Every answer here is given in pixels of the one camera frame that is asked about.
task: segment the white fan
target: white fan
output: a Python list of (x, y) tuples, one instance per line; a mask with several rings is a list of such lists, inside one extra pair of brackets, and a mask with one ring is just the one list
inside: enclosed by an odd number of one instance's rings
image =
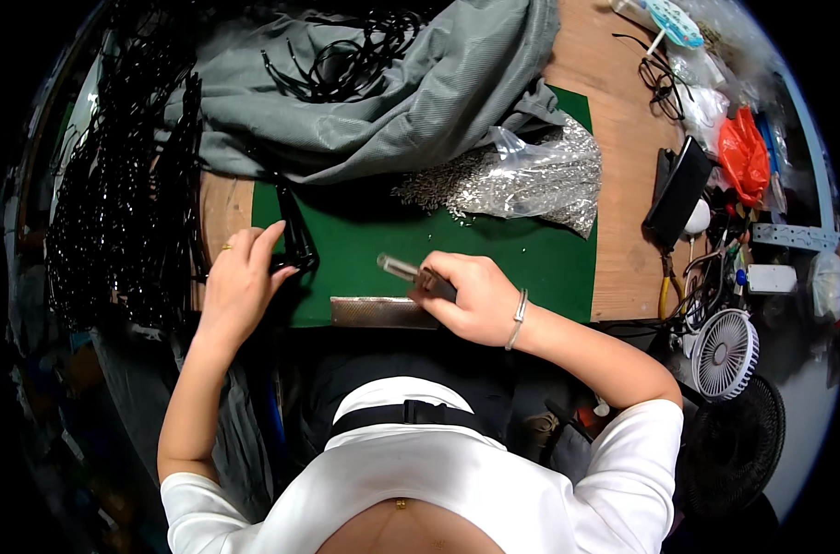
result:
[(734, 398), (746, 388), (758, 363), (758, 332), (741, 309), (723, 309), (703, 324), (694, 344), (691, 369), (704, 398)]

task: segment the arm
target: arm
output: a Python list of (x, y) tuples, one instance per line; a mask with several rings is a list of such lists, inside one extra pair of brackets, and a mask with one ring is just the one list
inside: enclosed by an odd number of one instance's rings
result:
[[(516, 324), (520, 295), (492, 260), (433, 252), (423, 266), (456, 287), (457, 302), (411, 291), (414, 301), (462, 338), (492, 347), (506, 344)], [(530, 302), (515, 348), (559, 365), (614, 407), (660, 398), (681, 406), (675, 379), (653, 358)]]
[(282, 282), (297, 272), (283, 268), (270, 276), (272, 249), (284, 230), (244, 229), (220, 253), (204, 289), (204, 310), (159, 437), (159, 482), (179, 471), (217, 481), (211, 449), (223, 378), (236, 352), (259, 324)]

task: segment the yellow-handled pliers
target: yellow-handled pliers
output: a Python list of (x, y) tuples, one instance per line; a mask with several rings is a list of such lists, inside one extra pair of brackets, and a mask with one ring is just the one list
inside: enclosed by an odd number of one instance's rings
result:
[(660, 302), (657, 304), (657, 316), (660, 319), (666, 319), (666, 296), (669, 294), (669, 282), (672, 282), (675, 293), (679, 295), (679, 302), (682, 300), (682, 289), (679, 278), (675, 276), (675, 271), (672, 269), (672, 253), (667, 251), (660, 252), (660, 260), (663, 262), (663, 284), (660, 285)]

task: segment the bracelet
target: bracelet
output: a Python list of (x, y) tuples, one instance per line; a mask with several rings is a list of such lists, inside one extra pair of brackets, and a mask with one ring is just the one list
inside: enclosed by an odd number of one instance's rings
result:
[(518, 338), (518, 330), (522, 327), (522, 322), (525, 321), (525, 308), (528, 305), (528, 290), (522, 289), (522, 296), (518, 300), (518, 309), (516, 309), (516, 315), (513, 319), (516, 320), (516, 327), (512, 330), (512, 336), (510, 340), (506, 343), (505, 349), (511, 350), (512, 346), (516, 344), (516, 338)]

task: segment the person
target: person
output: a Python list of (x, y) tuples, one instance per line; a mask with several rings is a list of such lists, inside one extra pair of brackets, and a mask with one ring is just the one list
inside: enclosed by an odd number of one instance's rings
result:
[[(464, 394), (401, 368), (391, 368), (389, 377), (375, 370), (374, 380), (337, 396), (327, 412), (329, 429), (350, 414), (406, 401), (444, 404), (456, 417), (341, 429), (325, 438), (324, 452), (264, 521), (247, 521), (217, 484), (211, 449), (227, 368), (279, 286), (296, 273), (268, 272), (283, 227), (239, 231), (208, 277), (204, 311), (159, 440), (174, 554), (659, 551), (672, 525), (682, 426), (672, 376), (616, 338), (523, 302), (492, 260), (458, 253), (433, 252), (422, 264), (454, 285), (456, 303), (417, 290), (409, 296), (457, 337), (501, 349), (512, 342), (624, 409), (595, 439), (586, 477), (571, 483), (508, 452), (479, 421), (484, 413), (473, 403), (484, 394)], [(469, 390), (471, 383), (461, 386)]]

